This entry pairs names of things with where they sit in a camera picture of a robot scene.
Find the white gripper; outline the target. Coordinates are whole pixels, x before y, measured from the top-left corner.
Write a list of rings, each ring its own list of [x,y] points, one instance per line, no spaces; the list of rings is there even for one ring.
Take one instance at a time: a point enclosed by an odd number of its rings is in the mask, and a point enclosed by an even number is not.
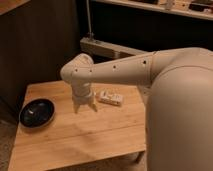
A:
[[[93,91],[91,89],[90,83],[77,83],[72,85],[72,98],[75,103],[73,103],[74,112],[77,114],[80,108],[79,104],[88,104],[88,106],[94,110],[98,111],[97,106],[93,103]]]

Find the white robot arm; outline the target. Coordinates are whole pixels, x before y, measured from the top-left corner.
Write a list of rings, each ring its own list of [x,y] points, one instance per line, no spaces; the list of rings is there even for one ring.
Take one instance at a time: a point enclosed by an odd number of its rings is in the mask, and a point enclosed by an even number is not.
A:
[[[77,104],[90,100],[93,83],[148,87],[147,171],[213,171],[213,51],[160,50],[98,64],[81,53],[60,75]]]

